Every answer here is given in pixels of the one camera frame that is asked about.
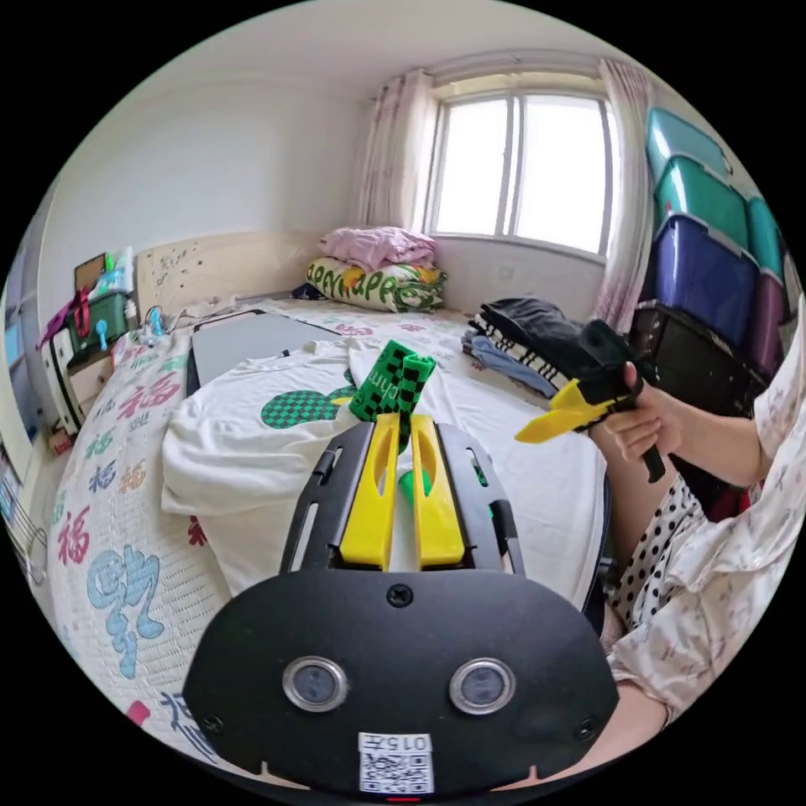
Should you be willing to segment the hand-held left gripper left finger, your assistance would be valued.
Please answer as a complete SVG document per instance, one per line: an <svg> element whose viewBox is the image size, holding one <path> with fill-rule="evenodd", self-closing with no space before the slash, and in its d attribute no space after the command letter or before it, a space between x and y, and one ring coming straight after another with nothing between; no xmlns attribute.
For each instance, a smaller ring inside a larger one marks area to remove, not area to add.
<svg viewBox="0 0 806 806"><path fill-rule="evenodd" d="M371 425L339 551L348 564L386 571L394 535L400 419L379 417Z"/></svg>

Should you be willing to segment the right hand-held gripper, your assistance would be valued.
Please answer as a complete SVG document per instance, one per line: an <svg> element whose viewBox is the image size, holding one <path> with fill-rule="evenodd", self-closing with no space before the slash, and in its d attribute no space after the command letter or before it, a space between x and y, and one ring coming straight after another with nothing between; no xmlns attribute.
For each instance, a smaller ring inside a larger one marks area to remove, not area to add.
<svg viewBox="0 0 806 806"><path fill-rule="evenodd" d="M610 409L636 409L637 396L644 385L641 368L649 369L650 380L657 379L652 364L636 353L630 344L605 321L592 319L578 335L582 349L610 372L620 388L615 392ZM636 369L636 381L625 383L624 366ZM516 434L515 440L525 444L541 444L569 432L584 432L606 417L605 385L596 379L574 379L552 398L550 411L535 417Z"/></svg>

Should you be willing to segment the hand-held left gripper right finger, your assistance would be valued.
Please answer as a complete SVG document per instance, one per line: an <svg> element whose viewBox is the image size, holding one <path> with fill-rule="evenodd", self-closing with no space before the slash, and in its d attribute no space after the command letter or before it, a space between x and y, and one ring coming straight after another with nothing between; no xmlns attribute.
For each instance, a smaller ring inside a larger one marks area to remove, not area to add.
<svg viewBox="0 0 806 806"><path fill-rule="evenodd" d="M413 514L421 571L458 566L465 547L442 444L431 417L411 419Z"/></svg>

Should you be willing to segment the person's right hand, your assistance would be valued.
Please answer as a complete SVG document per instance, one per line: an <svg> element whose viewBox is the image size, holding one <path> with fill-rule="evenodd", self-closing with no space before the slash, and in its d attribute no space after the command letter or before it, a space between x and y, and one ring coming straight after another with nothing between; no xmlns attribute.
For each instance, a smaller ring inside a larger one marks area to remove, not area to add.
<svg viewBox="0 0 806 806"><path fill-rule="evenodd" d="M683 426L674 399L649 385L633 363L625 365L624 381L632 393L632 407L604 420L604 429L623 458L638 461L652 448L662 456L675 453L683 444Z"/></svg>

